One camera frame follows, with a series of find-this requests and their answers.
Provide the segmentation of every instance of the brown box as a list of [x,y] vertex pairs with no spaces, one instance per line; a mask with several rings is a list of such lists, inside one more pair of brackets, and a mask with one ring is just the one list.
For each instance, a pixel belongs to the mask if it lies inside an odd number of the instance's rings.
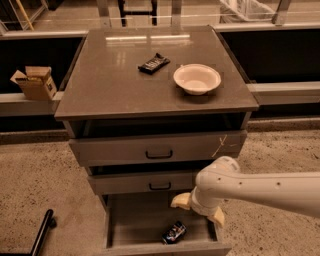
[[57,92],[50,67],[26,67],[26,75],[17,70],[10,80],[19,85],[28,100],[52,100]]

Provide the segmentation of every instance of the speckled floor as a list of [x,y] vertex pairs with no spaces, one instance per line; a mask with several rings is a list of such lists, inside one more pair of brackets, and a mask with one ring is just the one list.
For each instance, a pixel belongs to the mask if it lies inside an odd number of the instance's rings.
[[[319,171],[320,119],[255,121],[237,159],[244,173]],[[0,134],[0,252],[29,252],[47,209],[58,223],[42,255],[95,255],[104,210],[64,131]],[[228,256],[320,255],[320,219],[229,200]]]

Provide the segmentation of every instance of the black handle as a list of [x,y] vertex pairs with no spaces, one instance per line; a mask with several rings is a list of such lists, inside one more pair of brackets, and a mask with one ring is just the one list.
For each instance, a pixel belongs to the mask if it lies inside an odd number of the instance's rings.
[[166,155],[150,155],[150,153],[148,152],[148,150],[146,151],[146,157],[147,157],[148,159],[168,159],[168,158],[171,158],[172,155],[173,155],[173,151],[172,151],[172,150],[170,150],[170,151],[168,152],[168,154],[166,154]]
[[152,184],[149,183],[149,188],[150,188],[150,190],[169,190],[171,188],[171,182],[169,182],[167,187],[163,187],[163,188],[152,187]]

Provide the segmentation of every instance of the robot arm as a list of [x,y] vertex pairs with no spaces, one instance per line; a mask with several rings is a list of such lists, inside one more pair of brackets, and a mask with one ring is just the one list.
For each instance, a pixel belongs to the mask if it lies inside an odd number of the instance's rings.
[[241,174],[238,163],[220,157],[201,170],[191,193],[178,195],[172,207],[192,208],[224,224],[222,199],[239,199],[320,218],[320,172]]

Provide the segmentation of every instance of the closed drawer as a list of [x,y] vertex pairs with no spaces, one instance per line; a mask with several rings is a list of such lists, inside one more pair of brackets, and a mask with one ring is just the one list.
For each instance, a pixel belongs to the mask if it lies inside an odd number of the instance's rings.
[[192,170],[159,171],[89,176],[96,195],[137,193],[193,188]]
[[72,139],[81,166],[123,165],[237,157],[246,131]]
[[[106,250],[101,255],[227,255],[214,225],[193,211],[170,208],[176,192],[112,195],[106,214]],[[184,237],[164,245],[161,236],[177,220]]]

